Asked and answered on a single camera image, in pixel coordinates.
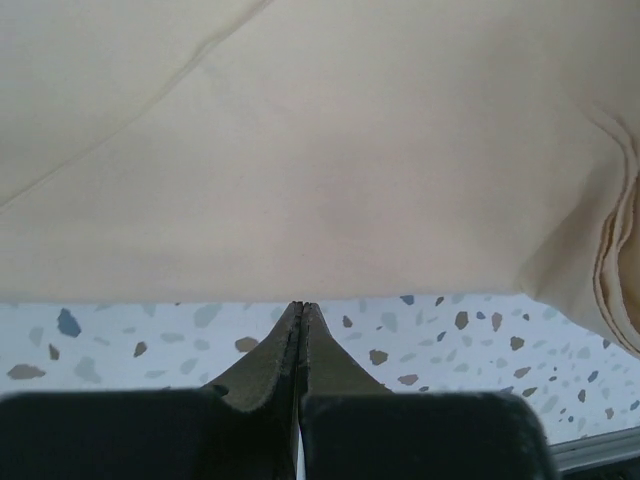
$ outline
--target beige fabric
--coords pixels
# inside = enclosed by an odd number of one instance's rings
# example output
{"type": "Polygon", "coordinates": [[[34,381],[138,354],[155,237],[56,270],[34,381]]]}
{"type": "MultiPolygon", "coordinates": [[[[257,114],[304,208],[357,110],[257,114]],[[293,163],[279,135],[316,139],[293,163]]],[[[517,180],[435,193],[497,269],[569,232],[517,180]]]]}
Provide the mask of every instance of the beige fabric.
{"type": "Polygon", "coordinates": [[[241,3],[2,42],[2,298],[524,291],[638,352],[636,0],[241,3]]]}

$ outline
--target cream cloth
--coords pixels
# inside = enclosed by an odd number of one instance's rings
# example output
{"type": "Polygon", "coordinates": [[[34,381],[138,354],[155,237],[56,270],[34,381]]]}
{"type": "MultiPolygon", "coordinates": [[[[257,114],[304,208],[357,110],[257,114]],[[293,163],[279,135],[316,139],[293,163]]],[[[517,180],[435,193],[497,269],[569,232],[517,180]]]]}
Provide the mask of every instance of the cream cloth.
{"type": "Polygon", "coordinates": [[[2,2],[0,297],[525,292],[640,352],[636,0],[2,2]]]}

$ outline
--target wrinkled fabric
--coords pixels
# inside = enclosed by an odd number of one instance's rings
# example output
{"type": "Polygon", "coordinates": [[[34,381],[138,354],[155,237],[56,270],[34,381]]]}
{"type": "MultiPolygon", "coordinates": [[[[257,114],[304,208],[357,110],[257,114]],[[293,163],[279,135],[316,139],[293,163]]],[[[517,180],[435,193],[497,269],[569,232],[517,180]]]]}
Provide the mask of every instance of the wrinkled fabric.
{"type": "Polygon", "coordinates": [[[40,3],[2,7],[1,298],[524,292],[640,354],[635,0],[40,3]]]}

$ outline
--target speckled floor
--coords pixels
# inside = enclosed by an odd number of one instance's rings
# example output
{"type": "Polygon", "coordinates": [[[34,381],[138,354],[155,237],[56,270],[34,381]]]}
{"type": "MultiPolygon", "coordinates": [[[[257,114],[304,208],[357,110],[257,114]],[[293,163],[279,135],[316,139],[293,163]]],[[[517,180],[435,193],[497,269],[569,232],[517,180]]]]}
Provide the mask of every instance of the speckled floor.
{"type": "MultiPolygon", "coordinates": [[[[335,338],[396,391],[506,390],[551,443],[640,425],[640,361],[524,297],[323,302],[335,338]]],[[[197,386],[284,305],[0,305],[0,392],[197,386]]]]}

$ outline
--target terrazzo floor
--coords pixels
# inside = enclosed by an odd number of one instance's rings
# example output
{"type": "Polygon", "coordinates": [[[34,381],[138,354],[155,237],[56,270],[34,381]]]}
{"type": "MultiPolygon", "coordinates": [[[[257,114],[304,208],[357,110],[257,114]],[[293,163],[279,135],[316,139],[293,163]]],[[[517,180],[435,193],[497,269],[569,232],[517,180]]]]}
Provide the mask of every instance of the terrazzo floor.
{"type": "MultiPolygon", "coordinates": [[[[283,304],[0,305],[0,393],[199,386],[283,304]]],[[[322,302],[334,337],[398,392],[504,390],[550,443],[640,425],[640,361],[523,296],[322,302]]]]}

